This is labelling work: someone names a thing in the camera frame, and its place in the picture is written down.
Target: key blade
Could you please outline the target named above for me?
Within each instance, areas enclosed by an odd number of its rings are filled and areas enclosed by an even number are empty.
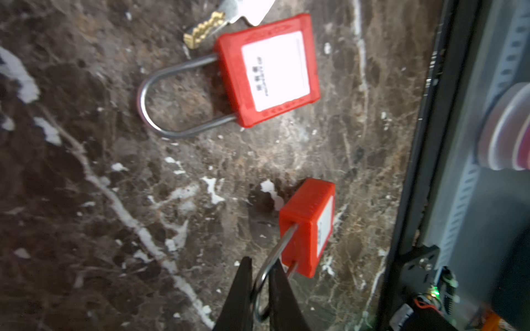
[[[240,15],[253,26],[259,25],[269,12],[275,0],[242,0]]]
[[[224,0],[216,11],[184,33],[184,43],[189,49],[196,49],[208,36],[241,17],[242,0]]]
[[[221,11],[214,11],[206,19],[189,28],[184,33],[184,43],[189,49],[196,49],[199,44],[208,37],[213,30],[227,24],[226,15]]]

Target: wire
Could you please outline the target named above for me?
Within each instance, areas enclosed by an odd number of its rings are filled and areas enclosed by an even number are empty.
[[[430,299],[435,299],[436,301],[438,301],[438,303],[440,303],[440,306],[443,306],[441,300],[438,297],[433,296],[430,293],[423,293],[422,296],[424,296],[425,299],[429,300],[430,302],[432,302]]]
[[[420,304],[420,302],[418,301],[418,299],[414,299],[414,303],[416,304],[416,306],[418,306],[418,308],[421,308],[421,309],[432,308],[432,309],[434,309],[435,311],[438,311],[438,309],[436,308],[435,305],[429,305],[429,304],[424,303],[424,302],[422,302],[422,303]]]

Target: metal bracket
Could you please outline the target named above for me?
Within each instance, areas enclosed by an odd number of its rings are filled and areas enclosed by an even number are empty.
[[[416,247],[413,251],[396,260],[395,267],[400,270],[398,289],[401,299],[412,300],[419,293],[427,293],[432,284],[440,249],[437,246]]]

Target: green led light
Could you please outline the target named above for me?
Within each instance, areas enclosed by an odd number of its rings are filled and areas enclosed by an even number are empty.
[[[438,291],[438,288],[436,286],[432,286],[431,287],[430,295],[435,297],[435,298],[439,298],[440,297],[440,292]]]

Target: screw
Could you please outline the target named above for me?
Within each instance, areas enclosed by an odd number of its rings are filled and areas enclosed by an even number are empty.
[[[432,270],[432,263],[429,263],[429,259],[426,257],[421,258],[418,264],[420,267],[422,267],[426,271]]]

